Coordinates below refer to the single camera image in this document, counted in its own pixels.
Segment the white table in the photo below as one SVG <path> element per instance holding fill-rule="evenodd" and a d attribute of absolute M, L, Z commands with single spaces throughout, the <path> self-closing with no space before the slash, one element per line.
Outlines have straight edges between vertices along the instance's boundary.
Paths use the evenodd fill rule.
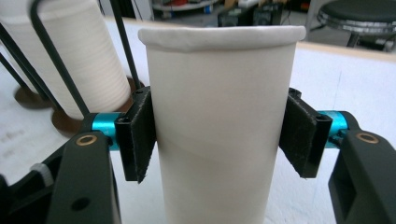
<path fill-rule="evenodd" d="M 126 23 L 137 73 L 149 85 L 146 50 L 136 32 L 143 26 L 156 24 Z M 113 20 L 107 20 L 107 26 L 127 72 L 116 25 Z M 3 66 L 0 66 L 0 80 L 0 173 L 12 184 L 67 139 L 52 126 L 51 109 L 27 110 L 18 105 L 13 99 L 18 84 Z M 290 86 L 301 91 L 303 99 L 315 109 L 349 111 L 364 130 L 378 133 L 396 146 L 394 55 L 299 43 Z M 337 155 L 337 149 L 326 149 L 318 177 L 301 179 L 279 150 L 265 223 L 334 223 L 327 184 Z M 111 152 L 111 158 L 123 223 L 166 223 L 157 149 L 148 176 L 140 185 L 123 180 L 119 152 Z"/>

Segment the stool seat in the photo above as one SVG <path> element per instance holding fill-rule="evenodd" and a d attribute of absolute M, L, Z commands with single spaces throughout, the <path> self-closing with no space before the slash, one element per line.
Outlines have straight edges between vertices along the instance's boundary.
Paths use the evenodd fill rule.
<path fill-rule="evenodd" d="M 318 20 L 359 35 L 396 34 L 396 1 L 338 0 L 324 5 Z"/>

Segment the stool leg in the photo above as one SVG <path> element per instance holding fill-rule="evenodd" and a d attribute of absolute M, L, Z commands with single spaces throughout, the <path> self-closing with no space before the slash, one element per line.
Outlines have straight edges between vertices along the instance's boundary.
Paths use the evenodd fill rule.
<path fill-rule="evenodd" d="M 346 46 L 348 48 L 355 48 L 356 43 L 358 42 L 359 35 L 357 34 L 351 34 L 349 40 L 347 41 Z"/>

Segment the floor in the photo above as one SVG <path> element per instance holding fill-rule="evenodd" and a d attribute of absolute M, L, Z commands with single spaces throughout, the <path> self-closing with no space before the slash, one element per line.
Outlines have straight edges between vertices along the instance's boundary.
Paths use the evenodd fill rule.
<path fill-rule="evenodd" d="M 173 12 L 172 18 L 164 19 L 161 11 L 154 11 L 155 21 L 164 21 L 177 24 L 187 24 L 189 26 L 196 27 L 217 27 L 218 26 L 218 14 L 224 9 L 223 4 L 216 3 L 213 7 L 211 14 L 205 14 L 202 8 L 195 10 L 177 11 Z M 306 13 L 299 11 L 290 11 L 287 9 L 283 10 L 282 21 L 283 25 L 304 25 L 306 19 Z M 314 20 L 312 27 L 318 27 L 318 21 Z M 349 39 L 349 33 L 343 31 L 337 31 L 328 27 L 317 29 L 309 33 L 309 38 L 306 41 L 335 45 L 335 46 L 346 46 Z M 388 42 L 384 51 L 390 51 L 392 42 Z M 368 49 L 364 46 L 356 46 L 360 49 Z"/>

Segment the white tabletop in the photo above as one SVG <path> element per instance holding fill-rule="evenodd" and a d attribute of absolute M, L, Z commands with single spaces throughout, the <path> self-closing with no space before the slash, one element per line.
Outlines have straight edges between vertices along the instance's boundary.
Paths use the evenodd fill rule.
<path fill-rule="evenodd" d="M 106 23 L 128 73 L 116 25 L 113 20 Z M 146 50 L 136 33 L 141 27 L 151 25 L 126 22 L 137 73 L 146 85 L 149 85 Z M 28 110 L 18 105 L 13 98 L 18 84 L 4 66 L 0 66 L 0 76 L 0 173 L 12 184 L 67 138 L 52 126 L 51 109 Z M 301 91 L 303 99 L 315 109 L 349 111 L 364 130 L 380 134 L 396 146 L 394 55 L 300 43 L 290 86 Z M 318 177 L 301 179 L 279 150 L 265 223 L 334 223 L 327 184 L 337 155 L 337 149 L 326 149 Z M 157 149 L 154 149 L 148 176 L 140 185 L 123 180 L 119 152 L 111 152 L 111 158 L 123 223 L 166 223 Z"/>

